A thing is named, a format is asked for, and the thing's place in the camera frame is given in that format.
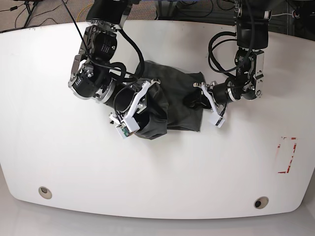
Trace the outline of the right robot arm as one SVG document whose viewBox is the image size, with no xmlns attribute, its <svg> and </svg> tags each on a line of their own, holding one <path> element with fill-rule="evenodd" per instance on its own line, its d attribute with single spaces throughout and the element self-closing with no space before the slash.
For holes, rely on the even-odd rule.
<svg viewBox="0 0 315 236">
<path fill-rule="evenodd" d="M 94 99 L 114 109 L 111 123 L 127 133 L 143 129 L 150 118 L 165 118 L 164 110 L 149 94 L 154 81 L 142 82 L 145 61 L 138 46 L 127 36 L 123 25 L 137 0 L 96 0 L 86 21 L 79 53 L 75 56 L 68 86 L 79 98 Z M 121 62 L 111 62 L 117 49 L 117 33 L 134 48 L 139 68 L 128 72 Z"/>
</svg>

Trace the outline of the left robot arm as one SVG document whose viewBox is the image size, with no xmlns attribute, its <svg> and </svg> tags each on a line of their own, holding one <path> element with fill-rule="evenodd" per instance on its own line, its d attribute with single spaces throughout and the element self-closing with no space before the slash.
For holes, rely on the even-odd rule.
<svg viewBox="0 0 315 236">
<path fill-rule="evenodd" d="M 254 100 L 261 96 L 261 79 L 263 77 L 264 49 L 268 46 L 268 26 L 271 10 L 267 3 L 260 1 L 252 3 L 249 0 L 236 0 L 235 7 L 235 32 L 223 31 L 215 34 L 208 44 L 208 64 L 210 68 L 227 76 L 226 80 L 217 84 L 199 85 L 197 91 L 187 95 L 183 102 L 193 109 L 203 108 L 214 110 L 219 106 L 223 109 L 219 113 L 224 116 L 229 103 L 239 101 L 241 98 Z M 225 36 L 228 41 L 236 41 L 238 51 L 234 58 L 235 66 L 223 69 L 214 56 L 214 49 L 223 41 Z"/>
</svg>

